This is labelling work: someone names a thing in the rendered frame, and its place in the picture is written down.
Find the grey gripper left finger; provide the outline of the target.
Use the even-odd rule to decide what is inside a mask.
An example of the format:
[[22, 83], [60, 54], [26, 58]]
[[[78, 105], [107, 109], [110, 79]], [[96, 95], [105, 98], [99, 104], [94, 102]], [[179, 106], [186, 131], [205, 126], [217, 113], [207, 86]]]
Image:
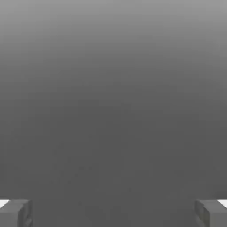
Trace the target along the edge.
[[0, 227], [33, 227], [30, 199], [0, 199]]

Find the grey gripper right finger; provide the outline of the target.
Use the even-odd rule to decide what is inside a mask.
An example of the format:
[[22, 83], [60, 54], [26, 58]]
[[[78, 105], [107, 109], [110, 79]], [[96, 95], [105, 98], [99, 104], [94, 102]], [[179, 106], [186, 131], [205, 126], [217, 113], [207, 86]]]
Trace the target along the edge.
[[227, 227], [227, 199], [195, 200], [197, 227]]

